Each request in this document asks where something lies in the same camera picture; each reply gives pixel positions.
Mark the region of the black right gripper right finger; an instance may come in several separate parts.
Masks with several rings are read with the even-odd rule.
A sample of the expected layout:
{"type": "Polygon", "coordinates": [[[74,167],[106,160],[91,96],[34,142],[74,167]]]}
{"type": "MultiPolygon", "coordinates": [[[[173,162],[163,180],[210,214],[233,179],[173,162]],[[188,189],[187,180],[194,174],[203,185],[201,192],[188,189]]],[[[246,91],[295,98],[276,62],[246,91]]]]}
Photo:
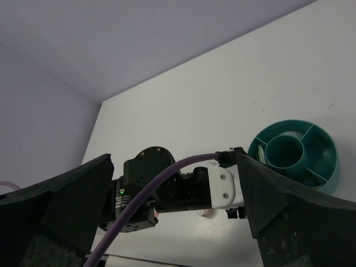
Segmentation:
{"type": "Polygon", "coordinates": [[[355,203],[299,184],[236,148],[251,234],[264,266],[355,266],[355,203]]]}

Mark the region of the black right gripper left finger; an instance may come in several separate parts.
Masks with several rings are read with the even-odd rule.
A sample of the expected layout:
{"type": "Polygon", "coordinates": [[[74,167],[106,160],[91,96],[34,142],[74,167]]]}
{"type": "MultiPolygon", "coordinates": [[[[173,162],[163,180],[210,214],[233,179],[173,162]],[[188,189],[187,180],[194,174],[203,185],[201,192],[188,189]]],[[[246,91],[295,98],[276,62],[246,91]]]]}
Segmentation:
{"type": "Polygon", "coordinates": [[[1,195],[1,266],[83,266],[111,185],[109,154],[1,195]]]}

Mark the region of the green translucent highlighter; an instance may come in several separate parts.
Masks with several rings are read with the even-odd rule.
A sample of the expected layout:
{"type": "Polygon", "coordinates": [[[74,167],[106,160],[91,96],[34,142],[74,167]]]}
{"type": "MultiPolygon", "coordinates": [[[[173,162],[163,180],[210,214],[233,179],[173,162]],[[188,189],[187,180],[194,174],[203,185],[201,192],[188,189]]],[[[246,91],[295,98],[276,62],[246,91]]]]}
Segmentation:
{"type": "Polygon", "coordinates": [[[267,162],[266,162],[266,157],[265,157],[265,154],[264,154],[264,148],[263,148],[262,145],[258,145],[258,151],[257,151],[256,156],[257,156],[257,160],[258,160],[260,163],[262,163],[262,164],[264,164],[264,165],[267,164],[267,162]]]}

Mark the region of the clear tape roll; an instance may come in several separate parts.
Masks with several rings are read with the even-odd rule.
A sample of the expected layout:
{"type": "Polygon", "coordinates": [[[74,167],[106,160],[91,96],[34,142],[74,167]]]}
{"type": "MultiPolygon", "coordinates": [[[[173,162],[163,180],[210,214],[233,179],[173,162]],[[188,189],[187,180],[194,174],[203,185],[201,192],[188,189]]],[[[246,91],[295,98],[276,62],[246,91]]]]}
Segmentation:
{"type": "Polygon", "coordinates": [[[196,213],[201,217],[211,219],[216,215],[216,210],[215,209],[201,209],[201,210],[197,210],[196,213]]]}

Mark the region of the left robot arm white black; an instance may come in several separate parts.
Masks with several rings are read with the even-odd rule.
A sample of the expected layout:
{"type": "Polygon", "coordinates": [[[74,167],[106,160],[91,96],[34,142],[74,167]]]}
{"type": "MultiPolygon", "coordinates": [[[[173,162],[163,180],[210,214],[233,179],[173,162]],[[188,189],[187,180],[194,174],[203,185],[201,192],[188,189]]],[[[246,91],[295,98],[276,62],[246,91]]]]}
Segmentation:
{"type": "MultiPolygon", "coordinates": [[[[159,173],[175,163],[163,147],[149,147],[123,165],[123,175],[113,180],[103,208],[99,228],[108,231],[130,201],[159,173]]],[[[175,172],[140,206],[122,228],[130,233],[154,227],[158,214],[211,208],[209,177],[206,167],[193,172],[175,172]]]]}

